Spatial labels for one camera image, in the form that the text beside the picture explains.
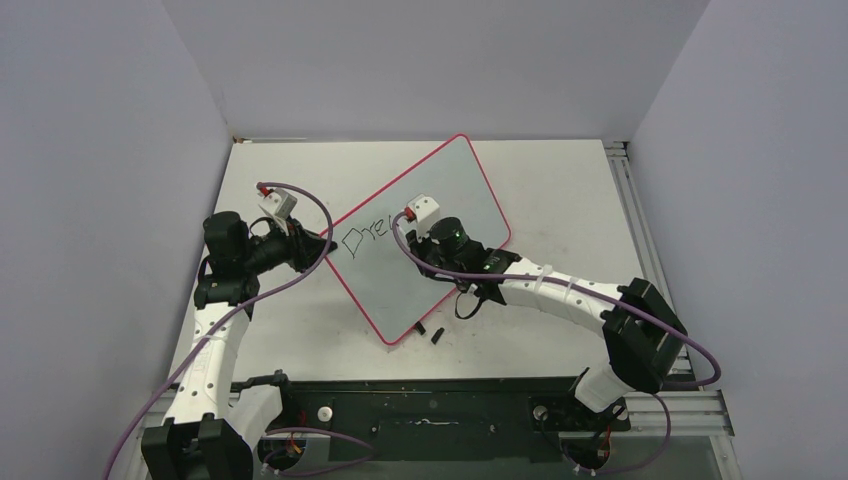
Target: tilted whiteboard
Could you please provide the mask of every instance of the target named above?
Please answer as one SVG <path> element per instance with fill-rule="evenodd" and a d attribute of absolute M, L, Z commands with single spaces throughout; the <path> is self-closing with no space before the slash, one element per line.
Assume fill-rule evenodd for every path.
<path fill-rule="evenodd" d="M 471 142 L 456 135 L 335 223 L 339 248 L 328 257 L 380 339 L 395 344 L 450 295 L 453 287 L 423 277 L 400 251 L 391 220 L 425 194 L 442 217 L 458 217 L 469 237 L 502 247 L 511 232 Z"/>

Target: white table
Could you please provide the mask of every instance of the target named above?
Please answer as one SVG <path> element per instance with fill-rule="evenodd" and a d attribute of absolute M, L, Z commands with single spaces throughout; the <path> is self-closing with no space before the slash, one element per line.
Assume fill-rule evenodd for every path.
<path fill-rule="evenodd" d="M 473 142 L 512 226 L 508 250 L 600 282 L 641 276 L 636 250 L 603 145 L 597 140 Z M 248 223 L 262 215 L 257 181 L 301 186 L 334 218 L 347 213 L 439 142 L 246 143 L 233 147 L 216 211 Z M 320 211 L 302 199 L 294 216 L 322 231 Z M 262 291 L 295 273 L 260 277 Z M 606 357 L 603 341 L 567 321 L 487 303 L 476 317 L 453 316 L 453 297 L 394 347 L 383 344 L 326 265 L 292 290 L 256 305 L 235 380 L 283 369 L 292 380 L 389 380 L 575 376 Z M 474 299 L 463 298 L 468 311 Z M 191 341 L 189 305 L 173 368 Z M 445 333 L 437 345 L 430 336 Z"/>

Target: pink border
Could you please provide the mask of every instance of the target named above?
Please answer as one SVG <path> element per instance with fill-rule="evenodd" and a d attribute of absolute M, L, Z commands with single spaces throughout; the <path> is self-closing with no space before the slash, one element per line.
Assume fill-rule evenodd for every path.
<path fill-rule="evenodd" d="M 492 192 L 492 198 L 495 200 L 495 205 L 498 207 L 498 211 L 501 213 L 501 218 L 503 218 L 503 219 L 504 219 L 504 224 L 506 225 L 507 236 L 506 236 L 506 241 L 505 241 L 505 242 L 504 242 L 504 243 L 503 243 L 503 244 L 502 244 L 499 248 L 503 248 L 504 246 L 506 246 L 506 244 L 507 244 L 507 243 L 509 243 L 509 241 L 512 239 L 512 228 L 509 226 L 509 222 L 506 220 L 506 216 L 505 216 L 505 215 L 504 215 L 504 213 L 503 213 L 503 209 L 501 208 L 501 204 L 500 204 L 500 202 L 498 202 L 498 197 L 497 197 L 497 195 L 495 195 L 495 191 L 492 189 L 492 184 L 489 182 L 489 177 L 487 177 L 487 176 L 486 176 L 486 172 L 483 170 L 483 165 L 480 163 L 480 159 L 477 157 L 477 152 L 475 152 L 475 151 L 474 151 L 474 145 L 472 145 L 472 144 L 471 144 L 471 139 L 469 139 L 469 138 L 468 138 L 468 135 L 465 135 L 464 133 L 457 133 L 456 135 L 454 135 L 453 137 L 451 137 L 450 139 L 448 139 L 448 141 L 446 141 L 445 143 L 443 143 L 443 144 L 439 145 L 439 146 L 438 146 L 438 148 L 436 148 L 436 149 L 435 149 L 435 150 L 433 150 L 432 152 L 428 153 L 426 157 L 424 157 L 424 158 L 422 158 L 421 160 L 419 160 L 419 161 L 415 162 L 415 164 L 414 164 L 414 165 L 412 165 L 411 167 L 409 167 L 409 168 L 407 168 L 406 170 L 404 170 L 404 171 L 403 171 L 403 173 L 401 173 L 400 175 L 398 175 L 397 177 L 395 177 L 394 179 L 392 179 L 389 183 L 385 184 L 382 188 L 380 188 L 379 190 L 377 190 L 376 192 L 374 192 L 374 194 L 372 194 L 370 197 L 368 197 L 368 198 L 366 198 L 365 200 L 363 200 L 362 202 L 360 202 L 360 203 L 359 203 L 359 205 L 357 205 L 357 206 L 353 207 L 353 210 L 351 210 L 351 211 L 347 212 L 346 214 L 342 215 L 342 217 L 341 217 L 341 218 L 339 218 L 338 220 L 336 220 L 336 221 L 335 221 L 335 223 L 333 223 L 333 226 L 338 225 L 339 223 L 343 222 L 343 221 L 344 221 L 347 217 L 349 217 L 349 216 L 353 215 L 353 213 L 354 213 L 354 212 L 356 212 L 357 210 L 359 210 L 360 208 L 362 208 L 362 206 L 363 206 L 363 205 L 365 205 L 366 203 L 368 203 L 368 202 L 370 202 L 371 200 L 373 200 L 373 199 L 374 199 L 374 197 L 376 197 L 377 195 L 379 195 L 379 194 L 383 193 L 383 191 L 385 191 L 387 188 L 391 187 L 391 186 L 392 186 L 392 185 L 394 185 L 394 184 L 395 184 L 398 180 L 400 180 L 401 178 L 403 178 L 406 174 L 408 174 L 409 172 L 411 172 L 412 170 L 414 170 L 414 169 L 415 169 L 415 167 L 417 167 L 417 166 L 421 165 L 422 163 L 424 163 L 424 161 L 425 161 L 425 160 L 427 160 L 428 158 L 430 158 L 430 157 L 432 157 L 433 155 L 435 155 L 435 154 L 436 154 L 439 150 L 441 150 L 441 149 L 445 148 L 445 147 L 446 147 L 449 143 L 451 143 L 452 141 L 456 140 L 456 139 L 457 139 L 457 138 L 459 138 L 459 137 L 464 138 L 464 139 L 465 139 L 465 141 L 467 141 L 467 142 L 468 142 L 468 146 L 469 146 L 469 147 L 471 147 L 471 153 L 474 155 L 474 160 L 476 160 L 476 161 L 477 161 L 477 166 L 478 166 L 478 167 L 480 167 L 480 173 L 482 173 L 482 174 L 483 174 L 483 180 L 485 180 L 485 181 L 486 181 L 486 185 L 489 187 L 489 191 L 490 191 L 490 192 Z M 326 233 L 327 233 L 327 230 L 324 230 L 323 232 L 321 232 L 321 236 L 323 237 Z M 335 273 L 335 274 L 336 274 L 336 277 L 338 277 L 339 281 L 340 281 L 340 282 L 342 282 L 342 286 L 344 287 L 345 291 L 347 291 L 347 294 L 348 294 L 348 295 L 350 295 L 350 298 L 352 298 L 352 299 L 353 299 L 353 302 L 354 302 L 354 303 L 356 303 L 356 306 L 359 308 L 359 311 L 361 311 L 361 312 L 362 312 L 362 314 L 363 314 L 363 315 L 365 315 L 365 319 L 366 319 L 366 320 L 368 320 L 368 323 L 370 323 L 370 324 L 371 324 L 371 328 L 373 328 L 373 329 L 374 329 L 374 331 L 375 331 L 375 332 L 377 332 L 377 336 L 378 336 L 378 337 L 380 337 L 380 340 L 381 340 L 383 343 L 385 343 L 386 345 L 396 345 L 398 342 L 400 342 L 401 340 L 403 340 L 403 337 L 405 337 L 407 334 L 409 334 L 409 332 L 411 332 L 411 331 L 415 328 L 415 324 L 413 323 L 413 324 L 409 327 L 409 329 L 408 329 L 407 331 L 403 332 L 403 333 L 401 334 L 401 336 L 397 338 L 397 340 L 395 340 L 395 341 L 393 341 L 393 342 L 389 342 L 389 341 L 387 341 L 385 338 L 383 338 L 383 335 L 380 333 L 380 330 L 378 330 L 378 329 L 377 329 L 377 327 L 374 325 L 374 322 L 373 322 L 373 321 L 371 321 L 371 317 L 369 317 L 369 316 L 368 316 L 368 312 L 366 312 L 366 311 L 365 311 L 365 309 L 362 307 L 362 304 L 360 304 L 360 303 L 359 303 L 359 300 L 357 300 L 357 299 L 356 299 L 356 296 L 353 294 L 353 292 L 351 291 L 350 287 L 349 287 L 349 286 L 347 285 L 347 283 L 344 281 L 344 279 L 342 278 L 342 276 L 341 276 L 341 274 L 339 273 L 339 271 L 338 271 L 338 270 L 336 270 L 336 266 L 335 266 L 335 265 L 333 265 L 333 262 L 329 259 L 329 257 L 327 258 L 327 264 L 328 264 L 328 265 L 330 266 L 330 268 L 333 270 L 333 273 Z M 433 308 L 431 308 L 430 310 L 428 310 L 428 311 L 427 311 L 427 313 L 425 313 L 425 314 L 424 314 L 421 318 L 419 318 L 419 319 L 417 320 L 417 322 L 420 322 L 420 321 L 424 320 L 425 318 L 427 318 L 427 317 L 428 317 L 431 313 L 433 313 L 433 310 L 435 310 L 435 309 L 436 309 L 436 307 L 438 307 L 439 305 L 441 305 L 441 304 L 442 304 L 442 302 L 444 302 L 445 300 L 447 300 L 447 298 L 448 298 L 448 297 L 450 297 L 451 295 L 453 295 L 453 293 L 454 293 L 455 291 L 456 291 L 456 289 L 454 288 L 454 289 L 452 289 L 450 292 L 448 292 L 448 294 L 447 294 L 447 295 L 445 295 L 444 297 L 442 297 L 442 299 L 441 299 L 441 300 L 439 300 L 438 302 L 436 302 L 436 304 L 435 304 L 435 305 L 433 305 Z"/>

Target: table surface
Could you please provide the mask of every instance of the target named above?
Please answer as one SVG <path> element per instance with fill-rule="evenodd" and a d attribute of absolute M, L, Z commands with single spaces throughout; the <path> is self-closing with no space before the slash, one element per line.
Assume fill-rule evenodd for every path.
<path fill-rule="evenodd" d="M 505 248 L 599 282 L 629 283 L 642 275 L 600 141 L 472 143 L 512 227 Z M 234 210 L 249 223 L 262 215 L 254 185 L 277 181 L 314 193 L 339 218 L 439 144 L 237 144 L 215 210 Z M 307 199 L 294 216 L 310 230 L 325 228 Z M 295 275 L 284 266 L 265 273 L 262 291 Z M 473 303 L 462 298 L 460 308 L 469 311 Z M 471 320 L 454 318 L 453 309 L 452 296 L 422 322 L 425 336 L 412 332 L 387 346 L 324 264 L 256 304 L 234 380 L 275 369 L 296 381 L 575 376 L 607 355 L 594 334 L 530 309 L 489 302 Z M 193 323 L 189 299 L 172 371 L 188 353 Z M 433 345 L 439 327 L 445 332 Z"/>

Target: gray wall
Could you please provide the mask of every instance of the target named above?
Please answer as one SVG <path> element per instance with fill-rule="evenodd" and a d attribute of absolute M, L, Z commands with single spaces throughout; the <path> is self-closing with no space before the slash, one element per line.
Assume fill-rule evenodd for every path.
<path fill-rule="evenodd" d="M 749 479 L 848 469 L 846 25 L 841 0 L 713 0 L 631 146 Z"/>
<path fill-rule="evenodd" d="M 158 0 L 0 6 L 0 465 L 96 478 L 161 381 L 230 141 Z"/>
<path fill-rule="evenodd" d="M 708 0 L 164 0 L 243 137 L 629 139 Z"/>

